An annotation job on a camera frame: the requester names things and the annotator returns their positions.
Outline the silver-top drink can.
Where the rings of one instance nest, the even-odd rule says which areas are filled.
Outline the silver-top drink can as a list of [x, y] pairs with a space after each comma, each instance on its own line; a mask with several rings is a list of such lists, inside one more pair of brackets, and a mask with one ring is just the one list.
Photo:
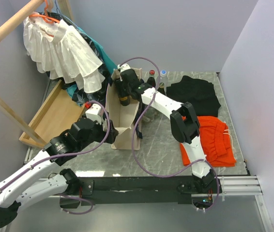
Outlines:
[[124, 96], [124, 97], [119, 97], [120, 104], [122, 106], [128, 106], [130, 104], [130, 97], [129, 96]]

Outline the Coca-Cola glass bottle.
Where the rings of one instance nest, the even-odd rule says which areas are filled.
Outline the Coca-Cola glass bottle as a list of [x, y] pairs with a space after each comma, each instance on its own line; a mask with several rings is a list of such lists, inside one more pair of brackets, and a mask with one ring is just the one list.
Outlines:
[[154, 70], [149, 71], [149, 77], [147, 79], [147, 84], [151, 85], [152, 87], [156, 87], [155, 71]]

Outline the green glass bottle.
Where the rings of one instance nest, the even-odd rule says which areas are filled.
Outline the green glass bottle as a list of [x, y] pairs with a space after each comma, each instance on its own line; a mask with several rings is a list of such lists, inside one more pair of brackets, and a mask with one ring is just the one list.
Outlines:
[[166, 92], [165, 92], [165, 83], [164, 82], [159, 83], [157, 91], [160, 92], [163, 95], [166, 94]]

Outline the beige canvas tote bag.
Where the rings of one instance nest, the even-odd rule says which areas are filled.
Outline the beige canvas tote bag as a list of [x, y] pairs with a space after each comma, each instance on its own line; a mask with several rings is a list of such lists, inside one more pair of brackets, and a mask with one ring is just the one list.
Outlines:
[[139, 101], [129, 99], [128, 106], [121, 105], [115, 85], [107, 86], [106, 110], [114, 128], [119, 132], [115, 142], [111, 145], [112, 149], [130, 150], [134, 148], [134, 150], [140, 150], [141, 139], [133, 129], [135, 120], [139, 117], [141, 105]]

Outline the blue-cap water bottle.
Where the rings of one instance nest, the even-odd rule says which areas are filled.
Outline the blue-cap water bottle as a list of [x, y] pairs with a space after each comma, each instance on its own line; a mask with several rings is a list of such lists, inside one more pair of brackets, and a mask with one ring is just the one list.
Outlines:
[[160, 72], [160, 82], [164, 82], [165, 83], [165, 91], [167, 89], [167, 81], [168, 81], [167, 72], [165, 70], [162, 70]]

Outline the clear glass green-cap bottle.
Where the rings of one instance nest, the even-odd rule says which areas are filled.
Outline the clear glass green-cap bottle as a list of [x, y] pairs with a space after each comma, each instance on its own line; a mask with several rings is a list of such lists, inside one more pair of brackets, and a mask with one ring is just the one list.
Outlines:
[[154, 121], [154, 119], [159, 115], [159, 112], [155, 109], [149, 109], [142, 117], [142, 120], [146, 123]]

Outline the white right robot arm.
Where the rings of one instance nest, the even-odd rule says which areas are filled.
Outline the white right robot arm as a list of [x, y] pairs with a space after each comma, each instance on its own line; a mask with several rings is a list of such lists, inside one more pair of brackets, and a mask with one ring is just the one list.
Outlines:
[[[124, 93], [147, 105], [137, 118], [134, 129], [137, 129], [140, 120], [150, 107], [164, 114], [170, 120], [171, 133], [174, 139], [182, 145], [190, 161], [186, 168], [192, 168], [195, 189], [198, 192], [207, 192], [210, 189], [219, 192], [220, 182], [202, 149], [199, 131], [200, 123], [192, 104], [172, 100], [158, 92], [151, 85], [142, 83], [135, 70], [126, 63], [119, 65], [118, 71], [120, 72], [120, 82]], [[146, 170], [137, 159], [135, 161], [143, 171], [160, 178], [176, 176], [186, 169], [183, 168], [175, 174], [159, 176]]]

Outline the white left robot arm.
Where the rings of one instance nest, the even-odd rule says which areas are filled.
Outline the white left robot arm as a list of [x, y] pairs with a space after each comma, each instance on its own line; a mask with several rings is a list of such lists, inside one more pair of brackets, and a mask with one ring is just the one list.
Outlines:
[[37, 181], [75, 158], [91, 143], [111, 144], [117, 135], [112, 120], [99, 123], [82, 117], [51, 139], [33, 160], [0, 182], [0, 228], [10, 224], [21, 210], [50, 195], [76, 193], [80, 180], [71, 169], [61, 170], [45, 182], [37, 184]]

